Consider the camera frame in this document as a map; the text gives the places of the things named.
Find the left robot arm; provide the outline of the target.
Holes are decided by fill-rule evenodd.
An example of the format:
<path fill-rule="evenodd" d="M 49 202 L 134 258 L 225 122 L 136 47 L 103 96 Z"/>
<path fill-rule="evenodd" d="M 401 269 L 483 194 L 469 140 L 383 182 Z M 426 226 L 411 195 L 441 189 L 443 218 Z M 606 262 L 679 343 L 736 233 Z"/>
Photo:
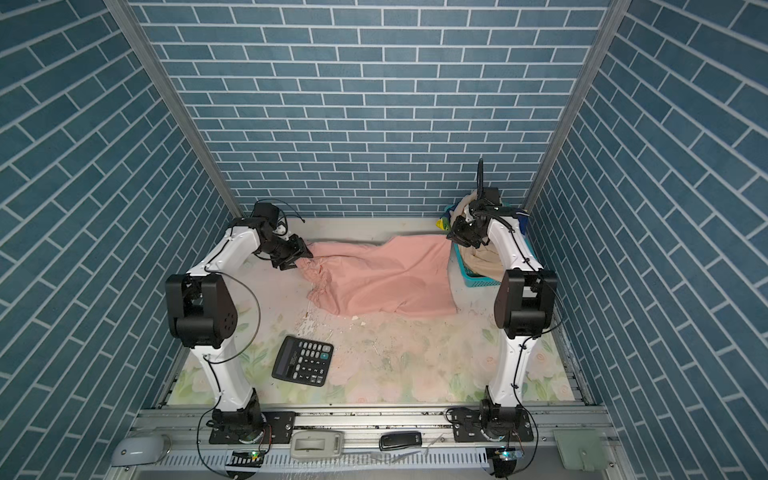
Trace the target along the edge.
<path fill-rule="evenodd" d="M 304 240 L 289 231 L 282 210 L 267 203 L 233 220 L 199 263 L 165 282 L 170 333 L 197 358 L 213 389 L 213 426 L 244 442 L 262 433 L 266 419 L 238 359 L 245 349 L 235 344 L 238 310 L 228 285 L 244 286 L 234 274 L 259 255 L 281 271 L 312 256 Z"/>

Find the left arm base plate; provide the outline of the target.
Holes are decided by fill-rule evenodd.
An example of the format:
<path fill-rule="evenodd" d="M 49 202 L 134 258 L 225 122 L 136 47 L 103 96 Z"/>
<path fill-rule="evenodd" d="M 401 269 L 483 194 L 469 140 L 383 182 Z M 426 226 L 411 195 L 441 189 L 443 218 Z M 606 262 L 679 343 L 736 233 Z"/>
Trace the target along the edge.
<path fill-rule="evenodd" d="M 250 418 L 244 413 L 215 410 L 206 426 L 211 428 L 210 444 L 280 445 L 290 442 L 295 420 L 294 411 L 267 411 Z"/>

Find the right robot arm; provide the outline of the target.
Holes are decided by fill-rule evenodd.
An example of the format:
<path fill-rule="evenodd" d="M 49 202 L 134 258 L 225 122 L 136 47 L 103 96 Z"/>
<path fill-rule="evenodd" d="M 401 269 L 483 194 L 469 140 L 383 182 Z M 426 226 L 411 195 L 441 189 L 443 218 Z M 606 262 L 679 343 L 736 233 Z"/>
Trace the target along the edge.
<path fill-rule="evenodd" d="M 527 438 L 530 414 L 522 403 L 527 364 L 537 340 L 549 330 L 557 296 L 557 275 L 535 258 L 524 235 L 526 214 L 487 200 L 473 200 L 459 214 L 447 238 L 463 247 L 493 246 L 503 272 L 494 300 L 500 330 L 497 372 L 486 387 L 478 428 L 493 441 Z"/>

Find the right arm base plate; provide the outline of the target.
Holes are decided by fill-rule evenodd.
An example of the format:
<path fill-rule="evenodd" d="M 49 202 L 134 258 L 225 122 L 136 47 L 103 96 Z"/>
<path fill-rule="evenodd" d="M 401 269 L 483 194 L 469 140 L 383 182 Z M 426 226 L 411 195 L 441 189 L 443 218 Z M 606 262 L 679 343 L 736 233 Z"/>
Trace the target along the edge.
<path fill-rule="evenodd" d="M 457 443 L 525 443 L 534 440 L 532 421 L 522 407 L 501 407 L 483 412 L 452 407 L 444 412 L 444 417 Z"/>

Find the pink shorts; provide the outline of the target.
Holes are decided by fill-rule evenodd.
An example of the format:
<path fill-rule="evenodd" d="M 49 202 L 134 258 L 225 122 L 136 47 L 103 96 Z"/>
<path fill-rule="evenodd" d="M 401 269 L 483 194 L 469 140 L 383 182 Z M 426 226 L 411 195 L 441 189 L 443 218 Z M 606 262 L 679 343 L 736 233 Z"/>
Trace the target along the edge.
<path fill-rule="evenodd" d="M 339 316 L 394 313 L 427 318 L 457 312 L 441 235 L 396 236 L 381 245 L 315 242 L 297 261 L 312 284 L 308 299 Z"/>

